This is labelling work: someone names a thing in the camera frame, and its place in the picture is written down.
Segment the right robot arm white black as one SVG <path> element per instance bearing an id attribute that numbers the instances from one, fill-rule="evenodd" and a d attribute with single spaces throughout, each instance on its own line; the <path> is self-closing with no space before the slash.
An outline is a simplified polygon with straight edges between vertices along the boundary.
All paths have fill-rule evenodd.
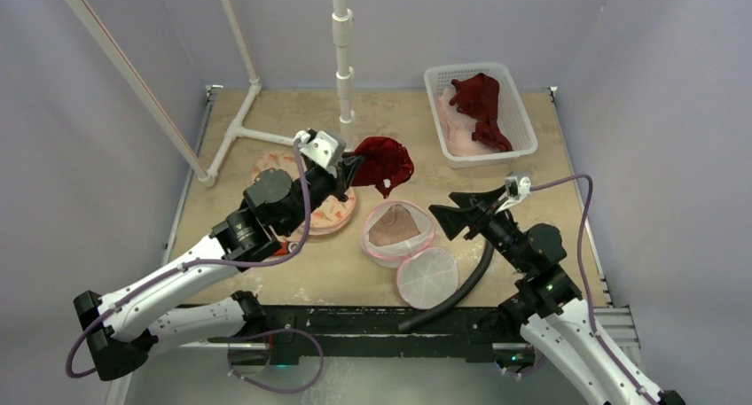
<path id="1" fill-rule="evenodd" d="M 527 196 L 520 187 L 452 192 L 452 206 L 429 208 L 449 240 L 482 236 L 521 273 L 517 292 L 490 315 L 500 333 L 527 340 L 590 404 L 683 403 L 634 364 L 596 320 L 588 292 L 560 265 L 567 256 L 560 231 L 545 223 L 519 228 L 510 209 Z"/>

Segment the white mesh laundry bag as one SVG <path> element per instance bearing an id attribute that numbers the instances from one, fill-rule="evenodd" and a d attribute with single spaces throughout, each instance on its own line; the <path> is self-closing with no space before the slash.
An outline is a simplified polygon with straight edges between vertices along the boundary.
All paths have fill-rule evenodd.
<path id="1" fill-rule="evenodd" d="M 393 205 L 403 205 L 417 223 L 420 234 L 394 245 L 375 246 L 368 231 Z M 395 271 L 395 289 L 412 308 L 427 310 L 448 299 L 459 287 L 458 264 L 446 250 L 433 245 L 436 226 L 420 207 L 394 200 L 377 205 L 366 217 L 360 245 L 378 265 Z"/>

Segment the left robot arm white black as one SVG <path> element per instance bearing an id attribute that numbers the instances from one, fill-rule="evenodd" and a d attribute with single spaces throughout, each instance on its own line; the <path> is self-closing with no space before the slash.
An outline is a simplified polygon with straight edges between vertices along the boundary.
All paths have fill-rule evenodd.
<path id="1" fill-rule="evenodd" d="M 299 227 L 309 229 L 312 212 L 334 196 L 344 200 L 364 157 L 351 153 L 333 170 L 306 167 L 297 158 L 300 176 L 268 169 L 243 192 L 238 210 L 216 225 L 192 249 L 170 264 L 116 292 L 87 291 L 74 299 L 82 326 L 66 360 L 71 378 L 73 360 L 86 345 L 94 362 L 93 373 L 103 381 L 122 378 L 166 348 L 198 340 L 252 342 L 273 335 L 267 316 L 251 292 L 235 292 L 217 303 L 185 307 L 194 294 L 248 269 L 276 266 L 301 251 L 275 258 L 279 237 Z"/>

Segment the dark red bra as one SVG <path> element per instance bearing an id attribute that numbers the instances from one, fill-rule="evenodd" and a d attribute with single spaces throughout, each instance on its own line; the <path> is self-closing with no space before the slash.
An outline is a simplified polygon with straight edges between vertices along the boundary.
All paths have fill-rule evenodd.
<path id="1" fill-rule="evenodd" d="M 367 137 L 352 154 L 364 159 L 350 186 L 373 186 L 384 199 L 414 174 L 414 163 L 407 148 L 391 137 Z"/>
<path id="2" fill-rule="evenodd" d="M 450 84 L 455 89 L 450 105 L 455 106 L 459 113 L 476 120 L 472 139 L 498 152 L 511 152 L 513 146 L 497 124 L 499 82 L 478 73 L 464 81 L 452 79 Z"/>

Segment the beige tan bra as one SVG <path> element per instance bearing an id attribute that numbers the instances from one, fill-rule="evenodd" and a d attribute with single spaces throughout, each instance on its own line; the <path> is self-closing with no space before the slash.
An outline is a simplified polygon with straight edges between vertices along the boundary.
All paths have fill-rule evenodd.
<path id="1" fill-rule="evenodd" d="M 368 231 L 375 246 L 394 245 L 415 238 L 420 229 L 408 209 L 400 204 L 391 206 Z"/>

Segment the floral mesh laundry bag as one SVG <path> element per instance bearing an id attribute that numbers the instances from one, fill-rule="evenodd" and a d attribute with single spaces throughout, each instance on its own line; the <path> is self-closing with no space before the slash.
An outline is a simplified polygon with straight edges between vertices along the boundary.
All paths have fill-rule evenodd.
<path id="1" fill-rule="evenodd" d="M 247 178 L 247 186 L 254 184 L 259 174 L 268 169 L 282 170 L 288 173 L 293 180 L 299 177 L 298 167 L 292 152 L 269 149 L 262 152 L 253 165 Z M 346 195 L 346 201 L 339 201 L 336 197 L 330 196 L 323 204 L 313 210 L 309 232 L 311 236 L 333 234 L 348 224 L 356 209 L 355 189 L 349 188 Z"/>

